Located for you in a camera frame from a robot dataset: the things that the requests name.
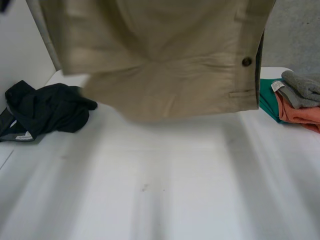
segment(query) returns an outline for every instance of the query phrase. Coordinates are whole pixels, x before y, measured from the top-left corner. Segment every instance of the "black garment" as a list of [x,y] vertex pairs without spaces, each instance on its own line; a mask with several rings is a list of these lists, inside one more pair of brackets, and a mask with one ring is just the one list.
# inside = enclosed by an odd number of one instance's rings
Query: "black garment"
[[10,1],[11,0],[0,0],[0,13],[4,13],[7,10]]
[[33,139],[56,130],[80,130],[88,121],[89,111],[98,106],[80,96],[79,87],[62,83],[35,90],[20,81],[6,91],[5,98],[9,112]]
[[35,139],[6,108],[0,114],[0,142],[32,142]]

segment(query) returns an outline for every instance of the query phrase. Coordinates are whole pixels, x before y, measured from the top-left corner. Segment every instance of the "white wall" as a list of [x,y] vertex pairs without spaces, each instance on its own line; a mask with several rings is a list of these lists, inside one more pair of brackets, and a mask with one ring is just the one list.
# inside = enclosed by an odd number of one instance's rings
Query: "white wall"
[[0,15],[0,111],[5,91],[20,80],[43,87],[56,72],[25,0],[14,0]]

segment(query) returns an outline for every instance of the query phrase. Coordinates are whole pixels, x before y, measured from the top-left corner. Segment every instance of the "black jacket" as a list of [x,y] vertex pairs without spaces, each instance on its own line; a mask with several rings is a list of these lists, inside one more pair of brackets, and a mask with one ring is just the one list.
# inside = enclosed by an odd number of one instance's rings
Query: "black jacket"
[[98,106],[82,97],[79,87],[62,83],[35,90],[20,81],[6,91],[5,98],[7,110],[33,139],[56,130],[68,133],[80,130],[88,121],[89,111]]

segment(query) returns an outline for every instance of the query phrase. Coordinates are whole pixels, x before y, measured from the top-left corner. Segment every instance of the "gray wall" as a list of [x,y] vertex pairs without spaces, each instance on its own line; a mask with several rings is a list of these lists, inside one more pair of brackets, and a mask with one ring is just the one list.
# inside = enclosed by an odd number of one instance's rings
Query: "gray wall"
[[320,0],[278,0],[265,30],[262,65],[320,73]]

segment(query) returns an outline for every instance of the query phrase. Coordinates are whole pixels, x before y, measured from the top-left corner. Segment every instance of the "button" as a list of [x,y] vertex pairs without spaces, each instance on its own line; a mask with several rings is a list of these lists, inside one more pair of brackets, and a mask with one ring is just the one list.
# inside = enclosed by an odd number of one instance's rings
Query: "button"
[[252,59],[251,57],[245,57],[243,60],[242,60],[242,65],[244,67],[248,67],[252,64]]

